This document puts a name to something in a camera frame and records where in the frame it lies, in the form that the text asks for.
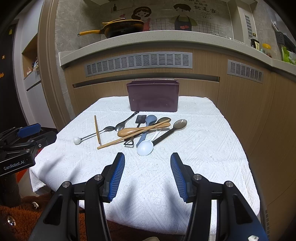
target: wooden chopstick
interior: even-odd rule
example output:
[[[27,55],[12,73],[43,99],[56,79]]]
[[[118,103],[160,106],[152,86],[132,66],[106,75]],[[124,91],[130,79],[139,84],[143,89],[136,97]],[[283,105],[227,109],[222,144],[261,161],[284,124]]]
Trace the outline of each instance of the wooden chopstick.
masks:
[[[141,134],[141,133],[143,133],[143,132],[145,132],[145,131],[151,130],[151,129],[153,129],[153,128],[155,128],[155,127],[157,127],[157,126],[159,126],[159,125],[161,125],[161,124],[163,124],[163,123],[168,123],[168,122],[170,122],[170,119],[164,120],[163,122],[160,122],[160,123],[155,124],[155,125],[153,125],[153,126],[149,126],[148,128],[146,128],[146,129],[144,129],[144,130],[137,131],[137,132],[135,132],[135,133],[133,133],[133,134],[130,134],[130,135],[125,136],[125,137],[122,137],[122,138],[117,139],[117,140],[115,140],[115,141],[111,141],[111,142],[106,143],[106,144],[104,144],[104,145],[102,145],[102,146],[98,146],[97,149],[99,150],[99,149],[102,149],[102,148],[104,148],[104,147],[111,146],[111,145],[116,144],[116,143],[118,143],[118,142],[120,142],[120,141],[123,141],[124,139],[130,138],[130,137],[133,137],[133,136],[136,136],[136,135]]]
[[[98,142],[99,142],[100,145],[102,145],[102,143],[101,143],[101,139],[100,139],[100,134],[99,134],[99,129],[98,129],[98,123],[97,123],[97,121],[96,121],[96,116],[94,116],[94,123],[95,123],[95,125],[96,125],[96,135],[97,135],[97,137],[98,137]]]

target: frying pan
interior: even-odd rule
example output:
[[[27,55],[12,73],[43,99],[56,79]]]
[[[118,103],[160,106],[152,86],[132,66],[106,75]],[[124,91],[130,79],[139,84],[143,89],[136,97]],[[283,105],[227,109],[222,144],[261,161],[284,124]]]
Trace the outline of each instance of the frying pan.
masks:
[[[108,23],[103,23],[105,26],[101,30],[84,31],[77,34],[78,36],[86,34],[104,34],[106,38],[112,38],[123,34],[131,34],[142,32],[144,22],[141,20],[125,20],[125,18],[113,20]]]

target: cartoon man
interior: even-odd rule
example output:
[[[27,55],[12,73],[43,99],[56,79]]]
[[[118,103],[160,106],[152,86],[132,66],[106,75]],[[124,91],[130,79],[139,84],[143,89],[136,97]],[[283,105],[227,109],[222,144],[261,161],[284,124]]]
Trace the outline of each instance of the cartoon man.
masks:
[[[192,26],[196,26],[197,23],[194,19],[187,16],[191,7],[187,4],[178,3],[174,5],[174,9],[179,13],[178,16],[170,19],[170,22],[175,24],[175,30],[192,31]]]

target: purple plastic bin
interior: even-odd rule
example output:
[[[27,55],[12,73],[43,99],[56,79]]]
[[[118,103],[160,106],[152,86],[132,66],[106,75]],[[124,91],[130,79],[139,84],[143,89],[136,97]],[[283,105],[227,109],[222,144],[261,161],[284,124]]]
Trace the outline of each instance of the purple plastic bin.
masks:
[[[178,109],[176,80],[135,80],[126,87],[131,111],[176,112]]]

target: white plastic spoon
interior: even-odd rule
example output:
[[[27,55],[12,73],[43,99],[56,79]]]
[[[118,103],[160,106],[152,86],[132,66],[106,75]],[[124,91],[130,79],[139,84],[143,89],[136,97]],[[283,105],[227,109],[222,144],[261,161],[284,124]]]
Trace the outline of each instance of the white plastic spoon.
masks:
[[[150,140],[144,140],[138,145],[137,153],[140,156],[149,155],[153,151],[153,143],[152,143],[152,141],[157,137],[157,135],[158,135],[158,133],[160,131],[161,131],[161,129],[156,130],[153,137]]]

